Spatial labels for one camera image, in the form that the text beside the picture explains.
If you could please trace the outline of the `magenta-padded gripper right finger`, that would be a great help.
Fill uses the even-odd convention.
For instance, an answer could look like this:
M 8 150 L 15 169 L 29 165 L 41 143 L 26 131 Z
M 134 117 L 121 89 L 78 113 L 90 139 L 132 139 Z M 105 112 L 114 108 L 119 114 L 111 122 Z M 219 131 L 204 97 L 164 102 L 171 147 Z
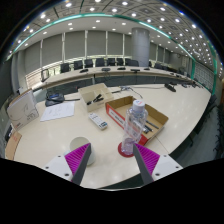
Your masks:
M 145 185 L 182 169 L 168 154 L 159 155 L 139 144 L 133 145 L 133 154 Z

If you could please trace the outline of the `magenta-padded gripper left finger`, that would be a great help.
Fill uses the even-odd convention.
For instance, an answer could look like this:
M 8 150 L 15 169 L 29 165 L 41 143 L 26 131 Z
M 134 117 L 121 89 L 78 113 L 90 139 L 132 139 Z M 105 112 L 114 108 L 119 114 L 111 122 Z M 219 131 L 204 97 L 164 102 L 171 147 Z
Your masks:
M 76 185 L 80 185 L 90 155 L 91 144 L 87 143 L 66 155 L 56 156 L 43 169 Z

